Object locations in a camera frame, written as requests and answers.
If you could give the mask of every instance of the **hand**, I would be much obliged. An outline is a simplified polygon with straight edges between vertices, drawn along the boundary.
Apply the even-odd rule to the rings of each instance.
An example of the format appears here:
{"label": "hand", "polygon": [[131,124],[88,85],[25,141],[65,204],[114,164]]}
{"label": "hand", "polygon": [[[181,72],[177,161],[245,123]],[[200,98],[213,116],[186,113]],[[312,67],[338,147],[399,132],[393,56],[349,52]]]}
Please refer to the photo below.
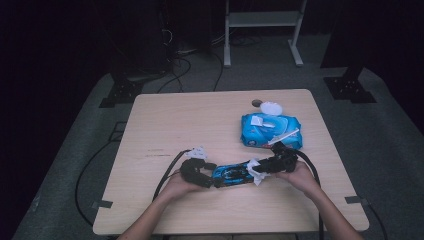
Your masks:
{"label": "hand", "polygon": [[314,176],[304,162],[298,161],[293,172],[278,172],[274,174],[277,178],[288,181],[298,190],[302,191],[307,197],[314,191],[320,190]]}
{"label": "hand", "polygon": [[201,189],[203,188],[198,185],[186,182],[182,178],[179,170],[176,170],[169,178],[169,181],[164,189],[159,193],[159,196],[172,201],[186,195],[189,192],[198,191]]}

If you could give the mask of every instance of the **wooden table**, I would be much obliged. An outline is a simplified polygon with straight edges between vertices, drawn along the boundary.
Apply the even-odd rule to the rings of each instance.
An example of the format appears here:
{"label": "wooden table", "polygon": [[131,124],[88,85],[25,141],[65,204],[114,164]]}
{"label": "wooden table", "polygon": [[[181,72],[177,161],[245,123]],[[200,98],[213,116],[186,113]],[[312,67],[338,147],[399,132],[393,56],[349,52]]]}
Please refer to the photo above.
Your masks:
{"label": "wooden table", "polygon": [[[308,90],[265,90],[140,95],[135,100],[93,230],[120,234],[152,201],[171,161],[182,150],[203,146],[207,161],[240,163],[272,155],[267,149],[245,147],[241,116],[258,112],[253,99],[281,104],[283,114],[302,124],[301,149],[316,166],[322,188],[357,230],[368,219],[343,163]],[[186,158],[180,159],[174,169]],[[276,233],[318,230],[318,212],[301,192],[281,179],[266,178],[259,186],[244,184],[189,193],[171,204],[156,234]]]}

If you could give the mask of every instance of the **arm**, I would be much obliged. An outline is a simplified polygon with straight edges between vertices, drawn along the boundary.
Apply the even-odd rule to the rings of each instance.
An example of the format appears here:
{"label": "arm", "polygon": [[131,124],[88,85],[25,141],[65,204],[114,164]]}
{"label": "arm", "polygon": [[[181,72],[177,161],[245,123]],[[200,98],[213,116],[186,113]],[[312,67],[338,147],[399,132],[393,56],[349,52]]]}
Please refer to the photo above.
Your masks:
{"label": "arm", "polygon": [[363,239],[321,189],[304,162],[297,162],[292,173],[279,172],[275,176],[287,180],[312,200],[332,239]]}
{"label": "arm", "polygon": [[119,236],[118,240],[150,239],[150,235],[153,230],[155,230],[166,207],[186,193],[200,189],[202,189],[202,187],[184,181],[180,173],[174,173],[157,198],[147,207],[143,214],[125,230],[121,236]]}

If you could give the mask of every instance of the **gray carpet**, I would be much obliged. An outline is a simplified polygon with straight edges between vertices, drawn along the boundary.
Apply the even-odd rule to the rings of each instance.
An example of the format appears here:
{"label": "gray carpet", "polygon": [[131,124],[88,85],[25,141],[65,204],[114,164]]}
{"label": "gray carpet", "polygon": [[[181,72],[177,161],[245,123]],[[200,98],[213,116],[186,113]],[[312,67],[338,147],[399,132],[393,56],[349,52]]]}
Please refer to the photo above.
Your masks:
{"label": "gray carpet", "polygon": [[[223,70],[216,91],[260,89],[309,89],[322,113],[357,193],[368,199],[382,219],[389,239],[422,239],[424,236],[424,138],[393,99],[385,83],[365,69],[359,80],[377,103],[352,104],[333,100],[323,78],[341,76],[340,69],[320,69],[329,36],[300,36],[304,66],[295,66],[288,36],[264,37],[249,47],[233,47],[232,67]],[[213,49],[222,59],[222,46]],[[190,71],[161,92],[212,91],[220,75],[215,55],[185,57]],[[187,69],[175,61],[175,73]],[[152,94],[173,75],[149,82],[143,93]],[[109,74],[92,90],[51,166],[14,239],[107,239],[96,236],[79,215],[74,191],[84,166],[108,142],[115,123],[126,121],[131,104],[98,108],[111,89]],[[93,222],[119,143],[112,142],[88,165],[79,184],[79,203]],[[376,217],[364,207],[370,228],[366,239],[383,239]],[[318,234],[299,233],[299,239],[318,239]]]}

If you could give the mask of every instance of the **person's left hand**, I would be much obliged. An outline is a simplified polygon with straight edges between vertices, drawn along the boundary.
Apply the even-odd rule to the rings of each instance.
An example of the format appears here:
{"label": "person's left hand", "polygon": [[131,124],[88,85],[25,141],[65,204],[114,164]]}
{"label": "person's left hand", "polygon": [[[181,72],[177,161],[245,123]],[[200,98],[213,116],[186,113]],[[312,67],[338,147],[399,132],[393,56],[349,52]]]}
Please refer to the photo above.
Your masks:
{"label": "person's left hand", "polygon": [[181,176],[179,170],[176,170],[169,178],[168,183],[160,192],[159,196],[172,201],[186,195],[189,192],[201,189],[203,189],[201,186],[186,182]]}

